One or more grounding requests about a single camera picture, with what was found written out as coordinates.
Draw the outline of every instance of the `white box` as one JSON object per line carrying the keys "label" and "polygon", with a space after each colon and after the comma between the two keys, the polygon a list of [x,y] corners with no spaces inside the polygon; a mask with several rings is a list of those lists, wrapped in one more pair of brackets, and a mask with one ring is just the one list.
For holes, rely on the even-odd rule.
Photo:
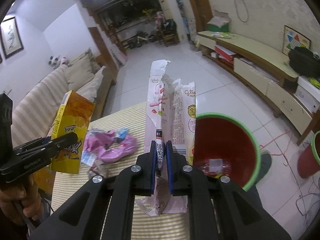
{"label": "white box", "polygon": [[320,107],[320,91],[305,77],[298,78],[298,87],[294,95],[311,113],[315,113]]}

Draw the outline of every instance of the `stuffed toy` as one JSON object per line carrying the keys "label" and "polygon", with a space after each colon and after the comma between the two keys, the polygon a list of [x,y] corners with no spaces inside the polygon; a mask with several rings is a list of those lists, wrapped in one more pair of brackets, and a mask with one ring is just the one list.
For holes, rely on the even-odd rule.
{"label": "stuffed toy", "polygon": [[58,57],[50,57],[50,61],[48,62],[49,65],[51,65],[54,69],[59,67],[60,65],[67,65],[69,63],[69,60],[66,57],[62,57],[60,59],[60,55]]}
{"label": "stuffed toy", "polygon": [[51,56],[51,57],[50,57],[50,61],[48,62],[48,64],[49,64],[50,66],[52,66],[53,68],[59,67],[59,57],[60,57],[60,56],[58,56],[58,57],[53,57],[53,56]]}
{"label": "stuffed toy", "polygon": [[66,57],[62,57],[60,60],[60,65],[68,65],[69,60]]}

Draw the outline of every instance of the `metal screw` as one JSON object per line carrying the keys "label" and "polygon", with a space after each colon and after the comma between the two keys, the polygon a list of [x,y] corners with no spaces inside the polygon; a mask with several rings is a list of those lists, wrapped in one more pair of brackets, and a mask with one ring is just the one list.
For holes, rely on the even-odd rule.
{"label": "metal screw", "polygon": [[141,170],[141,167],[139,165],[133,165],[131,167],[131,171],[133,171],[133,172],[138,172],[140,170]]}
{"label": "metal screw", "polygon": [[226,175],[223,175],[220,177],[221,182],[223,183],[229,183],[230,182],[230,178]]}
{"label": "metal screw", "polygon": [[93,183],[100,183],[102,181],[102,177],[100,175],[94,176],[92,181]]}
{"label": "metal screw", "polygon": [[190,171],[192,171],[192,166],[190,166],[190,165],[184,165],[184,166],[182,167],[182,169],[183,169],[185,172],[190,172]]}

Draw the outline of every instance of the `framed painting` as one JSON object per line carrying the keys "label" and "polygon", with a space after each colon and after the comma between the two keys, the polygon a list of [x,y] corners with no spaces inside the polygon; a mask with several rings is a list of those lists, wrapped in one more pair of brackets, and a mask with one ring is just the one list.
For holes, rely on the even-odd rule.
{"label": "framed painting", "polygon": [[283,45],[282,45],[282,53],[288,55],[290,50],[295,47],[305,47],[310,49],[311,40],[309,40],[306,36],[297,32],[296,30],[284,26],[284,34],[283,34]]}
{"label": "framed painting", "polygon": [[5,58],[9,58],[23,50],[15,17],[6,19],[1,23],[0,39]]}

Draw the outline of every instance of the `finger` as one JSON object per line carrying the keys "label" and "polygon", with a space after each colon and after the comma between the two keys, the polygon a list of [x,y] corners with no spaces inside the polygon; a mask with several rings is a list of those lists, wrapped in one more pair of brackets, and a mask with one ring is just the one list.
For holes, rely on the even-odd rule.
{"label": "finger", "polygon": [[29,183],[29,185],[30,186],[32,186],[33,185],[33,175],[31,174],[31,175],[29,175],[29,177],[28,177],[28,183]]}
{"label": "finger", "polygon": [[0,201],[10,202],[12,200],[20,200],[26,197],[26,195],[27,193],[23,185],[17,185],[0,191]]}
{"label": "finger", "polygon": [[18,225],[21,225],[23,223],[23,218],[20,216],[13,202],[0,202],[0,207],[3,214],[12,222]]}
{"label": "finger", "polygon": [[38,198],[38,184],[35,182],[32,186],[27,187],[27,196],[21,201],[24,207],[33,204]]}
{"label": "finger", "polygon": [[23,213],[25,214],[26,217],[33,217],[37,214],[39,208],[41,205],[41,197],[40,194],[38,194],[37,199],[35,202],[23,209]]}
{"label": "finger", "polygon": [[37,214],[34,215],[34,216],[32,217],[32,219],[35,221],[35,220],[38,220],[40,217],[42,217],[42,216],[43,216],[43,210],[44,210],[43,204],[41,203],[41,204],[40,204],[40,208],[39,208]]}

